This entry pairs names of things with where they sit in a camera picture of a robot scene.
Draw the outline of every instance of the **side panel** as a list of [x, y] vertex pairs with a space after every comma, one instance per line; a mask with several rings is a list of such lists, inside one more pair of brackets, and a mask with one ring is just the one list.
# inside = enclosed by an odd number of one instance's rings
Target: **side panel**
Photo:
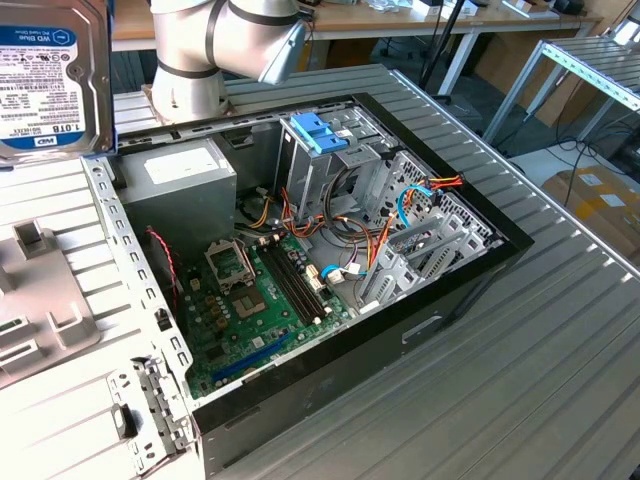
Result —
[[[234, 418], [221, 418], [221, 415], [229, 411], [229, 403], [237, 401], [238, 395], [245, 398], [259, 396], [262, 389], [260, 380], [263, 379], [258, 377], [251, 380], [242, 387], [241, 392], [232, 392], [194, 412], [197, 427], [202, 433], [206, 478], [219, 473], [432, 338], [439, 330], [460, 318], [495, 277], [506, 271], [505, 267], [515, 263], [518, 258], [512, 258], [475, 281], [459, 286]], [[382, 312], [363, 323], [384, 322], [384, 317], [385, 312]], [[278, 367], [274, 371], [275, 376], [287, 376], [290, 366], [284, 364]], [[213, 422], [218, 425], [210, 429]]]

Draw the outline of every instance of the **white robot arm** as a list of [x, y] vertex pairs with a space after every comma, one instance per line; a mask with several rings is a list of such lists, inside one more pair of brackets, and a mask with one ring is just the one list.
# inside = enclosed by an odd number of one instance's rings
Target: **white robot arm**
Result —
[[283, 82], [304, 45], [294, 0], [153, 0], [151, 13], [158, 53], [152, 100], [170, 122], [224, 113], [220, 69]]

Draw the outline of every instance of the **gray metal workbench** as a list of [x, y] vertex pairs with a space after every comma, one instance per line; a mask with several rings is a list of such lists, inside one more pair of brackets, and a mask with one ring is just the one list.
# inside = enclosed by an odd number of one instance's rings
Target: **gray metal workbench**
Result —
[[[370, 65], [229, 91], [244, 111], [369, 92], [536, 243], [460, 322], [216, 478], [628, 477], [640, 461], [637, 271], [397, 73]], [[153, 122], [139, 95], [116, 110], [121, 130]], [[0, 225], [37, 215], [58, 233], [103, 333], [0, 391], [3, 478], [132, 478], [104, 377], [146, 340], [79, 162], [20, 168], [0, 186]], [[193, 460], [151, 478], [198, 478]]]

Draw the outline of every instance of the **blue cable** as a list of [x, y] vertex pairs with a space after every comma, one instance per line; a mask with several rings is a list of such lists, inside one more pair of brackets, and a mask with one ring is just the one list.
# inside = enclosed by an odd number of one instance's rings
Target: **blue cable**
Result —
[[420, 193], [424, 193], [427, 197], [433, 195], [433, 192], [431, 190], [421, 185], [409, 185], [402, 192], [400, 192], [400, 196], [398, 197], [398, 217], [400, 218], [402, 223], [404, 223], [405, 227], [409, 226], [409, 220], [407, 220], [407, 216], [404, 213], [404, 196], [409, 190], [418, 190]]
[[320, 273], [320, 276], [322, 278], [327, 278], [327, 275], [329, 275], [331, 272], [333, 272], [334, 270], [340, 270], [340, 267], [338, 265], [328, 265], [327, 267], [325, 267], [325, 269]]

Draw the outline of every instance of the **cardboard box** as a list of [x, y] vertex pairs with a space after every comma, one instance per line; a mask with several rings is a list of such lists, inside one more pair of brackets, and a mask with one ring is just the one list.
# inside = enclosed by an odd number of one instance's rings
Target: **cardboard box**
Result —
[[508, 0], [508, 2], [526, 13], [540, 13], [549, 10], [549, 4], [544, 0]]
[[[571, 171], [547, 180], [542, 188], [561, 204]], [[592, 232], [640, 266], [640, 194], [604, 167], [576, 171], [567, 208]]]

